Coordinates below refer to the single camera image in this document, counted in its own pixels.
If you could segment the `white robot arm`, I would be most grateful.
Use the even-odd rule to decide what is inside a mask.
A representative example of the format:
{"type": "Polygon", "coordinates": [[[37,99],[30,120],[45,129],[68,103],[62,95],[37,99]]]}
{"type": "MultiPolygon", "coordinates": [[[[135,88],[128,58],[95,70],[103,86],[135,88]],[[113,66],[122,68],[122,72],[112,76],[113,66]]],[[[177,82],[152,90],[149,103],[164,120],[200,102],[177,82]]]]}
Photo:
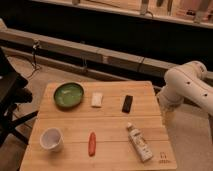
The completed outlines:
{"type": "Polygon", "coordinates": [[[187,98],[213,116],[213,87],[204,82],[206,75],[207,68],[200,61],[190,61],[167,70],[165,85],[157,94],[160,106],[175,108],[187,98]]]}

